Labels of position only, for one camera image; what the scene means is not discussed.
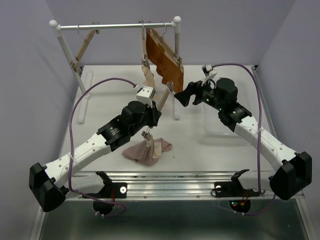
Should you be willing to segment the pink underwear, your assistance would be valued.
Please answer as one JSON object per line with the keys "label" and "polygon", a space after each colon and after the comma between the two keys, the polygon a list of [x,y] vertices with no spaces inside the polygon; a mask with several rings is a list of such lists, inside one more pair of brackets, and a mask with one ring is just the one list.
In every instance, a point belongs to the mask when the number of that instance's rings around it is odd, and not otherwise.
{"label": "pink underwear", "polygon": [[154,139],[147,133],[144,140],[122,151],[122,156],[144,166],[153,166],[162,157],[163,153],[169,152],[172,144],[163,138]]}

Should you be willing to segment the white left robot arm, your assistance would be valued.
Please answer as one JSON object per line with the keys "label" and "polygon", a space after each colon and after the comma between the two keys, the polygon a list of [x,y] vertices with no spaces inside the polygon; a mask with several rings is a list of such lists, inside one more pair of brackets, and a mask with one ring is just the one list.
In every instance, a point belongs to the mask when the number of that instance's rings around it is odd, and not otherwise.
{"label": "white left robot arm", "polygon": [[127,144],[143,127],[156,127],[162,113],[151,105],[131,101],[120,115],[102,126],[86,142],[73,145],[66,155],[45,165],[35,163],[29,170],[29,188],[44,212],[59,207],[72,194],[97,202],[125,198],[124,182],[114,183],[103,171],[74,177],[84,167]]}

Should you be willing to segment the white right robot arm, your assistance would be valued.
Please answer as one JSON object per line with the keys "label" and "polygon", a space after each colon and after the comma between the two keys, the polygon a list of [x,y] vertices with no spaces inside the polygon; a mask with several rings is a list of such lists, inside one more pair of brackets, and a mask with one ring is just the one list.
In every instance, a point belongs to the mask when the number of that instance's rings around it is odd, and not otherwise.
{"label": "white right robot arm", "polygon": [[216,196],[242,197],[251,190],[273,192],[282,200],[289,200],[312,182],[312,157],[305,151],[298,153],[281,143],[258,122],[244,106],[237,102],[238,88],[233,80],[220,78],[211,81],[190,82],[186,89],[174,97],[187,107],[191,96],[193,105],[200,103],[218,111],[218,118],[233,133],[251,144],[259,156],[271,165],[272,171],[259,173],[249,169],[236,172],[229,182],[220,183]]}

